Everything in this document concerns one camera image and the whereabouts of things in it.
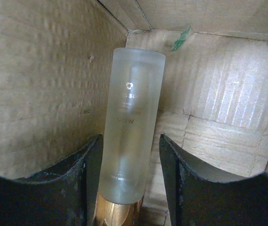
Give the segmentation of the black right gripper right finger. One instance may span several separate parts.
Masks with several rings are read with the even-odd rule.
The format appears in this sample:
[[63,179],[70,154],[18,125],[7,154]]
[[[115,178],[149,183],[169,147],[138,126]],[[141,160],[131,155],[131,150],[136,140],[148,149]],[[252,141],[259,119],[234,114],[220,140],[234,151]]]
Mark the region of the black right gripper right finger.
[[268,226],[268,171],[245,178],[162,134],[159,153],[173,226]]

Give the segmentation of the brown cardboard express box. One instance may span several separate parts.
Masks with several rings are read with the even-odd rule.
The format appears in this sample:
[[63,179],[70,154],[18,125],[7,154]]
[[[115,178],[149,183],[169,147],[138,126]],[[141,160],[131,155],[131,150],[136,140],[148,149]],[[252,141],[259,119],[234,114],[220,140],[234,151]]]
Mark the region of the brown cardboard express box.
[[166,55],[140,225],[171,224],[162,133],[231,173],[268,170],[268,0],[0,0],[0,176],[103,133],[119,47]]

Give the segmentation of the gold capped bottle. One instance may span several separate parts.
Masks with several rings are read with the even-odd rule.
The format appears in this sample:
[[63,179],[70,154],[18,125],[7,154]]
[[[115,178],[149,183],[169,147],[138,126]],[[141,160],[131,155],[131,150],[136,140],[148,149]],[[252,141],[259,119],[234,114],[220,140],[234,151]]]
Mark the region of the gold capped bottle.
[[133,226],[146,188],[165,55],[114,50],[95,222]]

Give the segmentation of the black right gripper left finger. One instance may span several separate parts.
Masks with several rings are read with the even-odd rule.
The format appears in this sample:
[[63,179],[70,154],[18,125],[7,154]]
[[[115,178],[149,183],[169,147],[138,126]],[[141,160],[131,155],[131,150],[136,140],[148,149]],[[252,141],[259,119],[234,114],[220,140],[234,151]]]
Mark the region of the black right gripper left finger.
[[92,226],[103,136],[27,178],[0,176],[0,226]]

